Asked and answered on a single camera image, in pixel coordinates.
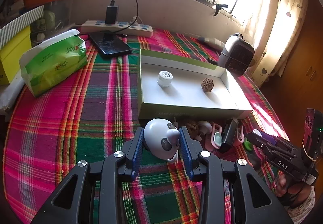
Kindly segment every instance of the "rubber band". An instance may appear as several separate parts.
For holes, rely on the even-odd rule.
[[[305,150],[305,147],[304,147],[304,138],[303,138],[303,141],[302,141],[302,145],[303,145],[303,149],[304,149],[304,152],[305,152],[305,154],[306,154],[306,156],[310,159],[310,160],[312,160],[312,162],[316,162],[316,160],[314,160],[312,157],[310,157],[308,154],[307,154],[307,152],[306,152],[306,150]]]

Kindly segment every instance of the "metal screw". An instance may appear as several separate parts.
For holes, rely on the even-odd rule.
[[[203,156],[203,157],[209,157],[209,156],[211,156],[211,154],[210,154],[210,152],[209,151],[202,151],[201,152],[201,156]]]
[[[87,164],[88,162],[86,162],[85,160],[80,160],[79,162],[78,162],[78,166],[80,166],[80,167],[83,167],[83,166],[86,166],[86,164]]]
[[[238,159],[238,164],[241,166],[245,166],[247,164],[247,161],[243,158]]]
[[[115,157],[122,157],[124,154],[123,154],[123,152],[122,151],[116,151],[116,152],[114,152],[114,156]]]

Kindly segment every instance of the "plastic bag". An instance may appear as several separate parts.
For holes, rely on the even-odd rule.
[[[88,63],[85,41],[76,34],[79,31],[67,31],[42,42],[21,56],[21,76],[35,97]]]

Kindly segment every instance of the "white toy figure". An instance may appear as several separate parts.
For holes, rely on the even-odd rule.
[[[143,138],[145,148],[154,156],[170,163],[177,161],[180,132],[170,121],[161,118],[149,121]]]

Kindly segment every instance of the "blue gripper pad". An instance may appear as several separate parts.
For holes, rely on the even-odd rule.
[[[192,167],[192,157],[190,151],[187,146],[186,138],[183,132],[183,129],[180,128],[180,154],[184,162],[184,167],[186,171],[186,175],[189,177],[190,180],[193,179],[194,172]]]
[[[139,167],[140,167],[142,157],[143,157],[143,128],[140,132],[138,144],[136,146],[136,151],[135,151],[135,154],[134,154],[133,160],[132,160],[131,178],[133,181],[135,180],[135,178],[139,174]]]

